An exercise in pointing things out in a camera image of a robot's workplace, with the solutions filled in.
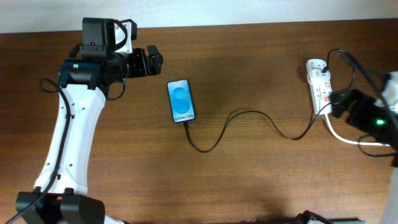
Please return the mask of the blue screen Samsung smartphone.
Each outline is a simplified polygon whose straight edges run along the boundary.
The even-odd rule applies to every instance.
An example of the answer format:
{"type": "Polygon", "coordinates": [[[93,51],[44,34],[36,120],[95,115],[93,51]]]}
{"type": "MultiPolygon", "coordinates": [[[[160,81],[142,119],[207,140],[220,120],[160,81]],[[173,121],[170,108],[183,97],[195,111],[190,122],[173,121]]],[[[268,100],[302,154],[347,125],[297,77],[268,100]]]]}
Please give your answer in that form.
{"type": "Polygon", "coordinates": [[[174,123],[184,123],[197,117],[187,79],[168,82],[167,91],[174,123]]]}

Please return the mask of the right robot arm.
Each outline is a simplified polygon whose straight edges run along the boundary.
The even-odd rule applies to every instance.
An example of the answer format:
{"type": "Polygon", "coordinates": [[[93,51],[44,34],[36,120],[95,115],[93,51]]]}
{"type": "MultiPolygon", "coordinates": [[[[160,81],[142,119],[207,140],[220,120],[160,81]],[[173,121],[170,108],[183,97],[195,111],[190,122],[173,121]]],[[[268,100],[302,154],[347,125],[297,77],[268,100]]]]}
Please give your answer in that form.
{"type": "Polygon", "coordinates": [[[334,91],[330,95],[331,113],[339,118],[347,111],[347,124],[375,138],[376,144],[393,148],[391,187],[381,223],[397,224],[397,128],[389,117],[397,118],[397,72],[390,73],[382,96],[388,108],[382,106],[381,98],[375,99],[357,89],[334,91]]]}

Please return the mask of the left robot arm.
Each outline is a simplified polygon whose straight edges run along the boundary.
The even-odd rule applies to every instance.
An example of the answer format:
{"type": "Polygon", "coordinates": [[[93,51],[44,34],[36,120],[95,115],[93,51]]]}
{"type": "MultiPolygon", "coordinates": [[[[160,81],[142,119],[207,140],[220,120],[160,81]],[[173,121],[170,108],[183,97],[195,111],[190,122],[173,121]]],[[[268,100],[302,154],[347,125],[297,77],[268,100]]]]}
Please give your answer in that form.
{"type": "Polygon", "coordinates": [[[157,47],[132,47],[134,21],[86,17],[82,31],[82,42],[71,49],[52,83],[59,106],[44,166],[33,190],[16,199],[16,216],[27,223],[114,222],[104,203],[87,195],[96,124],[112,84],[161,72],[164,60],[157,47]]]}

